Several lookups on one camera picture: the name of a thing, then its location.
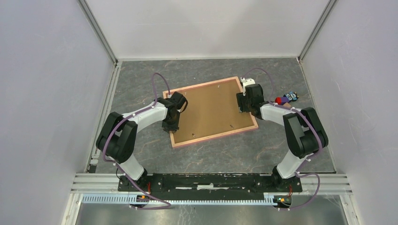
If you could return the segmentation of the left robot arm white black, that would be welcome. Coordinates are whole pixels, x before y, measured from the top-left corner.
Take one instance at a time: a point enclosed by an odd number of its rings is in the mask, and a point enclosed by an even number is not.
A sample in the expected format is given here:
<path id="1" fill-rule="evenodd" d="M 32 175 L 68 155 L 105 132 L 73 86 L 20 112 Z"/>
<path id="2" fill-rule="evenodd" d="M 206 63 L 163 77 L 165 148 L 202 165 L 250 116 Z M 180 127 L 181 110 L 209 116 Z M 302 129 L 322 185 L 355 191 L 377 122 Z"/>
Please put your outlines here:
<path id="1" fill-rule="evenodd" d="M 112 112 L 96 140 L 105 161 L 111 161 L 130 177 L 130 186 L 142 191 L 147 186 L 146 169 L 133 155 L 137 133 L 151 124 L 161 121 L 166 132 L 179 129 L 180 114 L 185 111 L 188 100 L 179 92 L 168 98 L 157 98 L 149 106 L 131 113 Z"/>

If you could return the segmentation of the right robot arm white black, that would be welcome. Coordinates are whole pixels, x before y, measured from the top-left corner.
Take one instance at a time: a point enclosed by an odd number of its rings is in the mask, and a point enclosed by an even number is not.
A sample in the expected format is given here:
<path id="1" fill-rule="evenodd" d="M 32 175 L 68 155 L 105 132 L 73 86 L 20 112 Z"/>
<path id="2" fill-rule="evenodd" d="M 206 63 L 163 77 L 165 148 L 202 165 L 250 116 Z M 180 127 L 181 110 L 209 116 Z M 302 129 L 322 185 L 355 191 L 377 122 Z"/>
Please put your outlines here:
<path id="1" fill-rule="evenodd" d="M 328 146 L 329 138 L 314 108 L 297 109 L 266 102 L 259 84 L 241 82 L 241 86 L 243 91 L 236 94 L 240 112 L 284 127 L 288 151 L 271 175 L 272 188 L 284 191 L 290 180 L 298 176 L 302 164 Z"/>

